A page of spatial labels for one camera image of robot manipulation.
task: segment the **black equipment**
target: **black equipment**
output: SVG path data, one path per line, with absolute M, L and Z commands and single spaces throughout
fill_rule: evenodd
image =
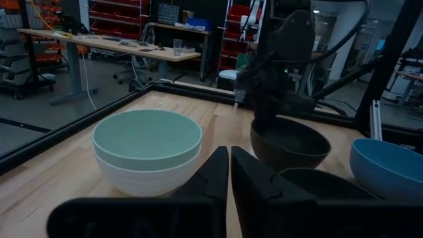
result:
M 73 35 L 81 34 L 88 34 L 90 31 L 85 27 L 84 24 L 76 20 L 70 15 L 64 14 L 61 11 L 57 11 L 56 15 L 60 19 L 60 23 L 62 25 L 62 30 L 66 33 L 72 33 Z
M 295 174 L 279 175 L 232 147 L 232 187 L 243 237 L 423 235 L 421 205 L 378 200 L 359 186 L 344 186 L 349 182 L 343 178 L 319 187 L 318 177 Z M 47 232 L 50 238 L 225 238 L 228 178 L 229 154 L 219 147 L 169 198 L 71 200 L 50 214 Z
M 255 120 L 262 125 L 259 133 L 281 110 L 314 110 L 317 104 L 315 99 L 288 91 L 289 72 L 329 57 L 353 37 L 365 22 L 371 7 L 369 0 L 361 1 L 366 4 L 366 9 L 355 27 L 336 46 L 316 58 L 311 58 L 315 40 L 311 1 L 266 2 L 256 54 L 237 75 L 237 87 L 247 92 L 247 100 L 254 110 Z

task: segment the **black cable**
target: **black cable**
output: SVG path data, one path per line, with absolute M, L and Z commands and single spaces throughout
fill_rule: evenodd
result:
M 245 24 L 244 24 L 244 26 L 243 26 L 243 29 L 241 30 L 241 33 L 240 33 L 240 35 L 239 35 L 239 39 L 238 39 L 238 42 L 240 42 L 241 41 L 241 36 L 243 35 L 243 32 L 244 32 L 244 30 L 245 30 L 245 28 L 247 27 L 247 25 L 249 24 L 249 20 L 250 20 L 250 16 L 251 16 L 251 13 L 252 13 L 252 9 L 254 8 L 254 4 L 256 4 L 256 0 L 252 0 L 252 5 L 251 5 L 251 8 L 250 8 L 250 12 L 249 12 L 249 15 L 247 16 L 247 21 L 245 22 Z
M 337 50 L 339 50 L 347 41 L 351 39 L 362 27 L 362 24 L 365 24 L 365 20 L 367 20 L 367 17 L 369 16 L 370 9 L 371 9 L 371 3 L 370 0 L 324 0 L 324 1 L 331 1 L 331 2 L 353 2 L 353 1 L 362 1 L 365 3 L 365 10 L 360 18 L 360 20 L 357 22 L 357 24 L 349 31 L 345 37 L 339 41 L 334 47 L 332 47 L 328 52 L 324 53 L 323 55 L 316 57 L 314 59 L 306 60 L 306 61 L 298 61 L 298 60 L 273 60 L 272 63 L 315 63 L 321 60 L 324 60 L 325 58 L 329 57 L 333 53 L 335 53 Z

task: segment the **wooden table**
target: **wooden table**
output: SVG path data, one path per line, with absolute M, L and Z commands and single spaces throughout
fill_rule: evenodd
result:
M 150 23 L 153 26 L 158 26 L 158 27 L 162 27 L 162 28 L 168 28 L 168 29 L 175 29 L 175 30 L 184 30 L 184 31 L 189 31 L 189 32 L 193 32 L 193 33 L 200 33 L 200 34 L 213 34 L 212 32 L 208 32 L 205 30 L 190 30 L 181 26 L 173 26 L 173 25 L 169 25 L 169 24 L 161 24 L 161 23 L 157 23 L 157 22 L 151 22 Z
M 403 95 L 401 96 L 401 100 L 398 103 L 399 106 L 404 106 L 405 100 L 409 96 L 411 90 L 421 90 L 421 87 L 414 86 L 414 84 L 416 83 L 416 81 L 423 81 L 423 75 L 413 75 L 405 71 L 396 71 L 395 73 L 398 73 L 399 75 L 403 76 L 405 79 L 408 79 L 410 81 Z
M 204 138 L 199 166 L 220 145 L 241 146 L 252 152 L 250 123 L 253 113 L 225 104 L 181 97 L 157 91 L 119 109 L 118 112 L 159 108 L 196 120 Z M 348 158 L 353 140 L 363 136 L 347 128 L 294 119 L 324 135 L 332 146 L 318 169 L 352 179 Z M 0 237 L 45 237 L 46 219 L 62 202 L 76 197 L 126 197 L 103 176 L 93 152 L 91 132 L 95 124 L 67 138 L 0 177 Z M 231 181 L 227 204 L 227 235 L 241 237 Z
M 71 74 L 71 94 L 58 97 L 50 101 L 51 105 L 57 105 L 64 102 L 68 102 L 74 99 L 81 97 L 86 97 L 87 92 L 83 90 L 81 83 L 81 75 L 79 68 L 79 55 L 77 45 L 81 44 L 84 46 L 92 46 L 96 48 L 102 48 L 106 50 L 112 50 L 115 52 L 122 52 L 126 54 L 131 54 L 133 56 L 142 56 L 146 58 L 152 58 L 159 60 L 159 77 L 166 78 L 167 76 L 167 61 L 179 62 L 183 60 L 188 60 L 200 56 L 200 53 L 181 53 L 180 56 L 175 56 L 173 54 L 173 48 L 166 48 L 165 50 L 154 50 L 158 46 L 122 46 L 119 45 L 119 42 L 112 40 L 105 40 L 105 38 L 110 38 L 107 36 L 92 35 L 93 38 L 89 39 L 78 39 L 78 38 L 69 38 L 54 32 L 53 30 L 33 30 L 33 29 L 18 29 L 19 32 L 25 34 L 31 34 L 35 36 L 43 36 L 47 38 L 53 38 L 56 40 L 61 40 L 67 42 L 67 56 L 69 62 L 69 71 Z M 140 50 L 152 50 L 150 52 L 142 52 Z M 98 88 L 87 89 L 90 93 L 96 93 Z
M 18 29 L 21 33 L 27 33 L 35 36 L 43 36 L 47 38 L 53 38 L 56 40 L 61 40 L 64 42 L 71 42 L 75 44 L 81 44 L 84 46 L 92 46 L 96 48 L 102 48 L 105 50 L 112 50 L 115 52 L 127 53 L 135 56 L 142 56 L 146 58 L 165 60 L 171 62 L 179 62 L 200 56 L 200 53 L 181 53 L 180 56 L 175 56 L 173 54 L 173 48 L 165 47 L 166 50 L 153 50 L 150 52 L 141 52 L 140 50 L 152 50 L 158 48 L 158 46 L 122 46 L 119 45 L 119 42 L 112 40 L 105 40 L 105 38 L 112 38 L 111 36 L 101 36 L 101 35 L 92 35 L 91 39 L 78 39 L 78 38 L 68 38 L 62 36 L 61 34 L 55 34 L 52 30 L 33 30 L 33 29 Z
M 204 35 L 204 39 L 203 39 L 203 52 L 201 54 L 201 66 L 200 66 L 200 79 L 201 81 L 204 81 L 206 74 L 204 73 L 204 71 L 206 70 L 206 64 L 207 64 L 207 55 L 211 54 L 211 51 L 209 52 L 209 44 L 212 44 L 210 42 L 210 36 L 213 34 L 213 32 L 208 32 L 205 30 L 190 30 L 187 28 L 183 28 L 181 26 L 173 26 L 173 25 L 169 25 L 169 24 L 161 24 L 161 23 L 156 23 L 156 22 L 151 22 L 150 23 L 152 26 L 157 26 L 157 27 L 161 27 L 161 28 L 167 28 L 167 29 L 173 29 L 173 30 L 182 30 L 182 31 L 186 31 L 186 32 L 193 32 L 193 33 L 198 33 L 198 34 L 203 34 Z

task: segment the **white cable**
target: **white cable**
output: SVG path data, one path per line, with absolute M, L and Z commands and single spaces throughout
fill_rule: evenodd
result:
M 135 70 L 135 63 L 134 63 L 134 61 L 136 61 L 135 56 L 132 56 L 131 63 L 132 63 L 132 69 L 134 71 L 135 79 L 137 80 L 138 84 L 141 85 L 141 87 L 143 89 L 145 89 L 144 86 L 143 86 L 143 84 L 139 82 L 138 74 L 137 74 L 137 71 Z
M 82 61 L 84 62 L 85 82 L 87 83 L 87 94 L 88 94 L 88 98 L 90 99 L 91 105 L 94 107 L 95 110 L 97 110 L 97 107 L 95 106 L 93 100 L 91 99 L 90 88 L 88 87 L 88 73 L 87 73 L 87 66 L 85 65 L 85 56 L 84 56 L 84 53 L 82 53 Z

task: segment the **glass cup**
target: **glass cup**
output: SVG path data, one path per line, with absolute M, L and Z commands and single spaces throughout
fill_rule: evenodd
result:
M 182 40 L 174 39 L 173 40 L 173 54 L 175 56 L 180 56 L 181 49 L 182 49 Z

